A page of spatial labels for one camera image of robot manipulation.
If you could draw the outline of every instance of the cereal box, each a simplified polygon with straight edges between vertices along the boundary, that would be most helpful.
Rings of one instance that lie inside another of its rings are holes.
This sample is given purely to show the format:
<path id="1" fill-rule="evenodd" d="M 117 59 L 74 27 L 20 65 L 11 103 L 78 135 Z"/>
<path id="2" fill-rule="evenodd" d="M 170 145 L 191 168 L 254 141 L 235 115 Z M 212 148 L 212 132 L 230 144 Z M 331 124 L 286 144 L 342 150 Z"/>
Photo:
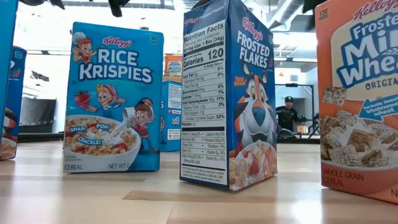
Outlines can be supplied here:
<path id="1" fill-rule="evenodd" d="M 398 203 L 398 1 L 315 15 L 322 185 Z"/>
<path id="2" fill-rule="evenodd" d="M 159 169 L 163 34 L 76 22 L 64 172 Z"/>
<path id="3" fill-rule="evenodd" d="M 14 26 L 17 15 L 17 0 L 0 1 L 0 118 L 4 116 L 6 107 L 6 96 L 8 86 L 8 76 L 11 61 L 12 41 L 14 39 Z M 3 120 L 0 119 L 0 127 L 3 127 Z"/>
<path id="4" fill-rule="evenodd" d="M 180 179 L 239 190 L 277 173 L 272 33 L 240 0 L 184 14 Z"/>
<path id="5" fill-rule="evenodd" d="M 162 117 L 160 118 L 160 150 L 181 148 L 181 84 L 163 82 Z"/>
<path id="6" fill-rule="evenodd" d="M 7 90 L 6 112 L 4 114 L 0 160 L 15 158 L 18 142 L 19 116 L 21 115 L 22 88 L 26 50 L 13 47 Z"/>
<path id="7" fill-rule="evenodd" d="M 163 81 L 181 83 L 182 55 L 166 54 L 164 58 Z"/>

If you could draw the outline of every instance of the bowl of cereal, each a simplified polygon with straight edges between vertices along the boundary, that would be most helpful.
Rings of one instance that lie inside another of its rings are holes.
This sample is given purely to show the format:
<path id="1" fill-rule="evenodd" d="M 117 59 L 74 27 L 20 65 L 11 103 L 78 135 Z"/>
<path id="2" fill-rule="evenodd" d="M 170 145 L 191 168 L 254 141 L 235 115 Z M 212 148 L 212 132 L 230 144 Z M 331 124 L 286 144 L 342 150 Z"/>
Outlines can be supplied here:
<path id="1" fill-rule="evenodd" d="M 277 173 L 276 150 L 268 142 L 258 140 L 242 149 L 236 157 L 230 157 L 229 167 L 233 189 L 246 187 Z"/>
<path id="2" fill-rule="evenodd" d="M 141 146 L 138 133 L 125 123 L 93 115 L 70 115 L 65 124 L 65 153 L 76 156 L 126 157 L 133 162 Z"/>
<path id="3" fill-rule="evenodd" d="M 17 143 L 8 138 L 1 138 L 0 160 L 12 159 L 17 151 Z"/>

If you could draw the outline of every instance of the cartoon tiger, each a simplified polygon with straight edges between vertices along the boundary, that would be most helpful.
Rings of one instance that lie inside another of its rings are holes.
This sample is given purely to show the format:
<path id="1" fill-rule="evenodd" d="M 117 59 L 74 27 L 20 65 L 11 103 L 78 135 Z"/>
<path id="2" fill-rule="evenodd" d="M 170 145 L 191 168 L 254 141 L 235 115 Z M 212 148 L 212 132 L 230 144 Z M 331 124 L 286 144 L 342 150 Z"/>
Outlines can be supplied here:
<path id="1" fill-rule="evenodd" d="M 243 72 L 248 76 L 246 91 L 235 107 L 234 126 L 238 143 L 230 152 L 230 157 L 236 157 L 250 143 L 261 140 L 275 144 L 276 115 L 269 104 L 265 85 L 267 73 L 262 71 L 262 78 L 249 71 L 246 64 Z"/>

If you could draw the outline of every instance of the white wall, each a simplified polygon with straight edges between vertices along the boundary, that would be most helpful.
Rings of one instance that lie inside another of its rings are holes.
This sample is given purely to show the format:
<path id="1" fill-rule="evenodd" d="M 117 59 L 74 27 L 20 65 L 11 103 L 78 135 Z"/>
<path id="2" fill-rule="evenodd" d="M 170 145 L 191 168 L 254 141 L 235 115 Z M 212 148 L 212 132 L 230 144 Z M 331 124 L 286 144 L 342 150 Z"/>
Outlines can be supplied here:
<path id="1" fill-rule="evenodd" d="M 318 67 L 312 69 L 305 74 L 307 84 L 313 85 L 314 92 L 314 110 L 315 114 L 319 112 L 319 94 L 318 94 Z"/>
<path id="2" fill-rule="evenodd" d="M 47 85 L 43 86 L 43 90 L 47 92 L 40 98 L 57 99 L 55 107 L 53 133 L 63 131 L 65 125 L 65 113 L 67 106 L 67 88 L 69 76 L 69 59 L 68 55 L 27 55 L 25 79 L 29 79 L 29 69 L 41 73 L 50 79 Z"/>
<path id="3" fill-rule="evenodd" d="M 298 75 L 298 81 L 294 82 L 301 85 L 314 85 L 314 109 L 315 113 L 319 111 L 318 109 L 318 77 L 317 77 L 317 69 L 302 73 L 299 68 L 275 68 L 275 84 L 286 84 L 292 83 L 290 81 L 291 75 Z M 286 87 L 286 86 L 276 86 L 275 87 L 275 97 L 276 97 L 276 106 L 285 105 L 285 97 L 292 96 L 293 98 L 302 98 L 305 102 L 305 115 L 307 118 L 311 118 L 312 116 L 312 96 L 309 93 L 311 92 L 311 88 L 309 86 L 298 86 L 298 87 Z"/>

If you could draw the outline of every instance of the strawberry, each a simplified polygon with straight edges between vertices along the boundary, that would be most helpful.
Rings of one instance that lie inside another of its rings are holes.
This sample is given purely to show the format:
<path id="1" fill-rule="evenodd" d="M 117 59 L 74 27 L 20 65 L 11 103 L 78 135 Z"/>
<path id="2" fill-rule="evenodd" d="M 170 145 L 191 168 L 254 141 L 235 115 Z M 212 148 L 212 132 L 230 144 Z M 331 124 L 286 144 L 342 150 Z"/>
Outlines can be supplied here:
<path id="1" fill-rule="evenodd" d="M 251 162 L 249 175 L 254 175 L 259 173 L 260 161 L 257 158 L 254 158 Z"/>
<path id="2" fill-rule="evenodd" d="M 113 148 L 119 148 L 119 149 L 127 150 L 127 145 L 126 145 L 126 143 L 120 143 L 120 144 L 115 145 Z"/>
<path id="3" fill-rule="evenodd" d="M 87 128 L 96 128 L 96 127 L 97 127 L 97 124 L 91 124 L 91 125 L 87 126 Z"/>
<path id="4" fill-rule="evenodd" d="M 244 157 L 244 158 L 247 158 L 247 157 L 249 157 L 249 153 L 250 153 L 250 151 L 246 151 L 246 152 L 244 152 L 244 154 L 243 154 L 243 157 Z"/>
<path id="5" fill-rule="evenodd" d="M 75 103 L 82 108 L 87 108 L 90 104 L 90 94 L 86 91 L 81 91 L 75 95 Z"/>
<path id="6" fill-rule="evenodd" d="M 75 134 L 76 134 L 76 133 L 71 133 L 71 132 L 67 131 L 67 132 L 65 133 L 65 137 L 74 137 Z"/>
<path id="7" fill-rule="evenodd" d="M 77 152 L 77 153 L 85 153 L 85 148 L 84 147 L 79 147 L 77 149 L 75 149 L 73 152 Z"/>

